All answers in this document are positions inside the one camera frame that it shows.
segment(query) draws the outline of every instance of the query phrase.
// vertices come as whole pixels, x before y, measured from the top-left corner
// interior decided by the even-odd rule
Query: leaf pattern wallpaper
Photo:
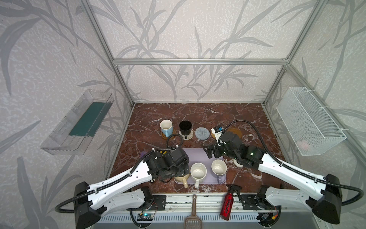
[[[361,144],[366,146],[366,1],[328,1],[291,64],[345,123]],[[299,86],[286,73],[266,107],[279,131],[289,160],[305,170],[332,173],[341,183],[366,191],[366,170],[345,143],[323,155],[302,156],[276,107],[290,86]],[[343,198],[355,195],[343,191]],[[341,224],[334,228],[360,229],[366,224],[366,200],[343,206]]]
[[[286,58],[316,1],[90,2],[114,58]],[[279,69],[119,66],[136,102],[261,102]]]
[[[74,228],[54,207],[103,180],[131,107],[78,1],[0,1],[0,228]],[[86,89],[115,102],[82,156],[40,148]]]

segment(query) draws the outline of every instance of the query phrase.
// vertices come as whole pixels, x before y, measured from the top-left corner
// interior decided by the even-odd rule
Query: mesh basket
[[[277,106],[301,155],[320,155],[345,134],[305,87],[290,87]]]

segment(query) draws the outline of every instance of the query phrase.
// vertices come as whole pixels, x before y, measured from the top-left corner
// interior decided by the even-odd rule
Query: beige mug
[[[182,177],[174,177],[174,180],[175,180],[176,182],[181,182],[181,183],[183,183],[184,187],[185,187],[185,188],[188,188],[187,180],[188,180],[188,178],[189,178],[189,175],[190,175],[190,174],[187,174],[187,175],[182,176]]]

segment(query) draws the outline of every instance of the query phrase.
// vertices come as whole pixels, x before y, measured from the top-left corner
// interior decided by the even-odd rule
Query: purple tray
[[[205,150],[202,148],[183,148],[183,149],[189,157],[189,163],[188,163],[189,170],[191,170],[191,166],[197,162],[201,162],[202,164],[204,164],[206,166],[207,174],[206,174],[205,179],[202,182],[200,182],[200,184],[217,184],[217,178],[214,177],[214,173],[211,169],[211,164],[214,160],[217,160],[217,159],[224,160],[224,157],[221,156],[219,158],[215,158],[215,157],[208,158]],[[146,153],[147,153],[146,151],[141,152],[141,156],[143,156]],[[226,181],[226,174],[223,175],[222,184],[225,181]],[[195,182],[193,181],[192,177],[189,176],[189,178],[187,179],[187,183],[194,184]]]

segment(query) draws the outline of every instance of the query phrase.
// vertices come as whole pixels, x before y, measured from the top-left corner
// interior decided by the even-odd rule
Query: cork coaster
[[[163,134],[163,132],[161,131],[160,132],[160,136],[164,139],[164,140],[167,140],[168,138],[165,136],[165,134]]]

